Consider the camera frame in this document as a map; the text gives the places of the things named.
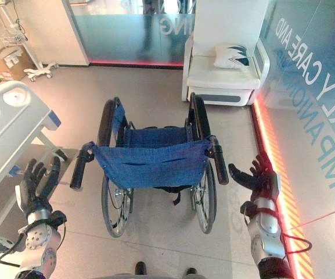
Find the wheelchair push handle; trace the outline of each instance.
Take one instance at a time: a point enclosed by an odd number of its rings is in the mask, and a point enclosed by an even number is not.
[[[223,151],[219,144],[219,141],[214,135],[210,136],[212,148],[210,150],[210,157],[215,160],[215,168],[218,175],[218,181],[221,185],[227,185],[229,182],[228,173],[223,158]]]
[[[90,154],[88,150],[91,148],[93,143],[84,144],[77,156],[75,163],[72,180],[70,182],[70,188],[74,190],[81,189],[82,179],[84,176],[85,165],[94,159],[94,155]]]

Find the orange led light strip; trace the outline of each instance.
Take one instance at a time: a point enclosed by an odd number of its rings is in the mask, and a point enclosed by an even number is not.
[[[287,171],[283,165],[273,125],[262,96],[259,95],[255,100],[254,109],[261,138],[264,143],[264,149],[268,154],[269,160],[272,162],[274,171],[281,176],[281,192],[278,196],[277,206],[282,219],[282,231],[295,237],[305,238],[302,228],[300,227],[301,222]],[[286,250],[289,252],[302,250],[307,247],[303,242],[296,241],[292,238],[285,238],[285,240]],[[295,279],[315,278],[308,252],[289,254],[288,259]]]

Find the pillow with leaf design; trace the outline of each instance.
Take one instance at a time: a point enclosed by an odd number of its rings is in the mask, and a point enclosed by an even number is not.
[[[214,66],[225,69],[248,67],[247,49],[242,45],[219,44],[215,47]]]

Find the wheelchair spoke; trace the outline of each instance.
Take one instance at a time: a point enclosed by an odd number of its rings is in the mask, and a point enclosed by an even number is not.
[[[131,199],[129,190],[118,189],[105,176],[102,187],[102,209],[107,230],[112,237],[120,237],[125,231]]]
[[[208,234],[215,220],[216,207],[215,185],[212,180],[211,164],[206,168],[201,182],[193,187],[193,198],[202,232]]]

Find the black cable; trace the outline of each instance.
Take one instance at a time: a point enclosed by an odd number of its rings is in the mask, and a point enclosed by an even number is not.
[[[59,250],[60,246],[63,244],[66,232],[67,232],[67,227],[65,226],[65,222],[64,222],[64,234],[63,234],[62,241],[60,242],[59,246],[57,247],[57,250]]]
[[[282,235],[283,235],[284,237],[292,238],[292,239],[295,239],[295,240],[298,240],[298,241],[301,241],[301,242],[304,242],[304,243],[308,244],[308,247],[306,247],[305,249],[297,250],[297,251],[286,252],[287,255],[289,255],[289,254],[294,254],[294,253],[304,253],[304,252],[309,251],[309,250],[312,249],[312,247],[313,247],[312,243],[311,243],[309,240],[306,240],[306,239],[303,239],[303,238],[300,238],[300,237],[294,237],[294,236],[292,236],[292,235],[288,235],[288,234],[284,234],[284,233],[282,233]]]
[[[19,264],[5,262],[5,261],[3,261],[2,259],[3,259],[6,255],[10,254],[11,252],[14,252],[14,249],[18,246],[18,244],[20,243],[20,241],[23,239],[24,235],[28,234],[28,232],[29,232],[32,228],[34,228],[34,227],[36,227],[36,226],[38,226],[38,225],[40,225],[40,224],[42,224],[42,223],[46,223],[46,222],[47,222],[47,219],[41,219],[41,220],[38,220],[38,221],[33,222],[33,223],[31,223],[30,225],[28,225],[28,226],[24,229],[24,231],[23,231],[21,234],[19,234],[19,238],[17,239],[17,241],[15,242],[15,244],[14,244],[10,249],[8,249],[5,253],[3,253],[3,254],[1,255],[1,257],[0,257],[0,263],[2,263],[2,264],[6,264],[6,265],[8,265],[8,266],[20,267]]]
[[[22,241],[22,239],[24,238],[25,234],[19,234],[19,238],[17,239],[17,241],[15,242],[15,244],[8,249],[5,253],[3,253],[0,257],[0,263],[2,264],[6,264],[8,266],[13,266],[13,267],[20,267],[19,264],[16,263],[9,263],[9,262],[4,262],[2,259],[7,255],[10,254],[12,251],[14,251],[14,249],[18,246],[18,244]]]

